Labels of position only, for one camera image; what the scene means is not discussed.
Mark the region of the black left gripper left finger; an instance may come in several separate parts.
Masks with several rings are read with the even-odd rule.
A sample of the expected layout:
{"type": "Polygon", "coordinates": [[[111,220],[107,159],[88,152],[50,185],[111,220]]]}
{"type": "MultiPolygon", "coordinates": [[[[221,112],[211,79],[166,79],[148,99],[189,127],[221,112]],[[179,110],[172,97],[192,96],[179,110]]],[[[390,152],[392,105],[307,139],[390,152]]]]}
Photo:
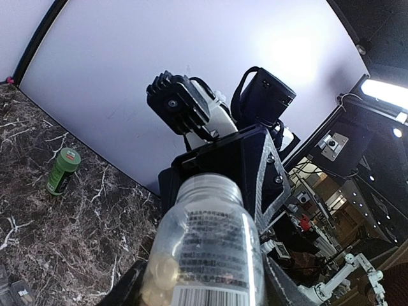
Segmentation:
{"type": "Polygon", "coordinates": [[[146,267],[145,261],[136,261],[97,306],[139,305],[140,290],[146,267]]]}

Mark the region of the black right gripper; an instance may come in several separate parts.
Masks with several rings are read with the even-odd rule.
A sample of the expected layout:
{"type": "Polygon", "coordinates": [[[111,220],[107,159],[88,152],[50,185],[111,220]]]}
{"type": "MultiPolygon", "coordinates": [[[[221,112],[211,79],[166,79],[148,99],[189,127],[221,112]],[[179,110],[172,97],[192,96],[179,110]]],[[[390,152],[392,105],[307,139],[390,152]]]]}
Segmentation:
{"type": "Polygon", "coordinates": [[[245,128],[176,157],[158,176],[162,214],[174,206],[183,182],[204,173],[220,174],[237,184],[259,234],[270,227],[290,195],[272,137],[261,126],[245,128]]]}

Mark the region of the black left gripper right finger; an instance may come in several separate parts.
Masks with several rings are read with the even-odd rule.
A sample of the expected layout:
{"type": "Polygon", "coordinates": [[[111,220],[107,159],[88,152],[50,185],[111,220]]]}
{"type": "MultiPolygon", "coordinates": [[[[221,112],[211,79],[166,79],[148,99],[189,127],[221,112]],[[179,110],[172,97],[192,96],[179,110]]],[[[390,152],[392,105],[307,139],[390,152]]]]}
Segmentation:
{"type": "Polygon", "coordinates": [[[269,256],[263,255],[265,275],[265,305],[315,305],[269,256]]]}

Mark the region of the clear bottle yellow capsules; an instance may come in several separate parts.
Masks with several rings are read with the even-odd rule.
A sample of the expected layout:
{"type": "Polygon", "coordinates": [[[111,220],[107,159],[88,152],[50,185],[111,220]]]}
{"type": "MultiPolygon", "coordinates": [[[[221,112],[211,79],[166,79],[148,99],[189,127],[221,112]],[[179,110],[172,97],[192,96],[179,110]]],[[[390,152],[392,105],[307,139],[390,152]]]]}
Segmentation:
{"type": "Polygon", "coordinates": [[[216,173],[187,179],[162,218],[140,305],[264,305],[256,225],[239,187],[216,173]]]}

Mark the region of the clear weekly pill organizer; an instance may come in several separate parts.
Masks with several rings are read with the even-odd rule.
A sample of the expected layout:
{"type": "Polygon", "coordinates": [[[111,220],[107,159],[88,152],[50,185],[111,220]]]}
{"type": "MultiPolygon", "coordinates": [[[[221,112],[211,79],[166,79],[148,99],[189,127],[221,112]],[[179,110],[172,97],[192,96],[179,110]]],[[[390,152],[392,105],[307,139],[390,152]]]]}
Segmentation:
{"type": "Polygon", "coordinates": [[[6,268],[1,264],[1,306],[31,306],[35,297],[24,280],[11,283],[6,268]]]}

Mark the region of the green lid pill bottle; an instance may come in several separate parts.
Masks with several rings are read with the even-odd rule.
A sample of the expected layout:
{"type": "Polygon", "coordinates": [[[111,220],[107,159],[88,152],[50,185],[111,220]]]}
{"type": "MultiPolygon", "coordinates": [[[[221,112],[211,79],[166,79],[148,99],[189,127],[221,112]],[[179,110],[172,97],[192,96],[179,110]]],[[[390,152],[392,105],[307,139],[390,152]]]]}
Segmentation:
{"type": "Polygon", "coordinates": [[[61,195],[79,168],[81,161],[80,154],[76,150],[68,147],[61,149],[48,176],[47,191],[54,196],[61,195]]]}

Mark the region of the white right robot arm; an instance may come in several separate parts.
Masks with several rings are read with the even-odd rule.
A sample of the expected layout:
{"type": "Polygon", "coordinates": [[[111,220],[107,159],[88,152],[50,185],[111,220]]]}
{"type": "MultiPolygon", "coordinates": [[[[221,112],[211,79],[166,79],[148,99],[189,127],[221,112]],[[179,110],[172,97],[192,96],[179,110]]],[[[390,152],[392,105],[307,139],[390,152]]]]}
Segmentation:
{"type": "Polygon", "coordinates": [[[280,116],[295,96],[257,66],[244,73],[230,102],[198,77],[168,71],[155,77],[147,103],[186,146],[158,176],[162,211],[174,206],[188,178],[216,173],[234,181],[259,232],[266,231],[290,195],[280,116]]]}

